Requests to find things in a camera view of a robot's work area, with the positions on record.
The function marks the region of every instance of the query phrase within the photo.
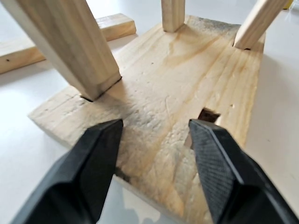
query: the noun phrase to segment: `wooden leg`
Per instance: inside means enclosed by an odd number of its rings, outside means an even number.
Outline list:
[[[162,0],[162,21],[165,32],[176,32],[185,21],[185,0]]]
[[[95,100],[121,79],[85,0],[1,0],[61,75]]]
[[[258,0],[238,30],[234,47],[252,48],[287,2],[288,0]]]

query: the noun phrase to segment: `black clamp jaw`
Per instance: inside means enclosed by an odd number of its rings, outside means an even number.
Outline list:
[[[226,129],[196,119],[189,128],[214,224],[299,224],[267,175]]]
[[[43,178],[12,224],[94,224],[101,215],[123,122],[88,128]]]
[[[190,120],[200,181],[214,224],[299,224],[267,175],[213,123]],[[60,158],[12,224],[95,224],[115,165],[123,122],[88,128]]]

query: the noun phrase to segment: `wood grain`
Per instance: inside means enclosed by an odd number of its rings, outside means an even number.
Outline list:
[[[211,224],[194,152],[184,146],[188,121],[209,108],[244,146],[264,36],[240,50],[239,25],[185,21],[176,33],[159,24],[117,52],[123,78],[95,102],[67,87],[29,117],[69,148],[89,126],[123,118],[117,167],[132,188],[187,223]]]
[[[258,0],[235,37],[234,47],[251,49],[288,0]]]
[[[161,0],[162,24],[165,32],[176,32],[185,20],[185,0]]]
[[[98,18],[96,21],[106,41],[136,33],[134,20],[121,13]],[[45,59],[45,56],[27,36],[0,42],[0,74]]]

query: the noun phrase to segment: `textured grip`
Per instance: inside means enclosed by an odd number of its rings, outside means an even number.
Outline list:
[[[214,224],[299,224],[260,166],[224,128],[190,120],[199,178]]]
[[[212,136],[213,133],[203,126],[190,125],[190,128],[200,181],[216,224],[221,219],[233,191],[235,176]]]

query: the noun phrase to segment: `unfinished wood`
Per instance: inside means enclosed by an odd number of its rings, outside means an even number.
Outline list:
[[[219,113],[216,124],[244,147],[264,36],[240,50],[239,25],[185,21],[176,33],[159,24],[117,52],[123,78],[95,102],[67,87],[29,117],[69,148],[89,126],[123,118],[117,167],[132,188],[187,223],[211,224],[194,152],[184,146],[188,121],[203,108]]]
[[[176,32],[185,20],[185,0],[161,0],[163,30]]]
[[[134,20],[121,13],[98,18],[96,21],[106,41],[136,33]],[[0,74],[45,59],[43,54],[27,36],[16,40],[0,42]]]
[[[251,49],[288,0],[258,0],[235,37],[234,46]]]
[[[2,0],[53,66],[82,96],[97,99],[121,79],[85,0]]]
[[[0,42],[0,74],[44,59],[28,37]]]
[[[96,19],[107,41],[136,33],[134,20],[124,14],[115,14]]]

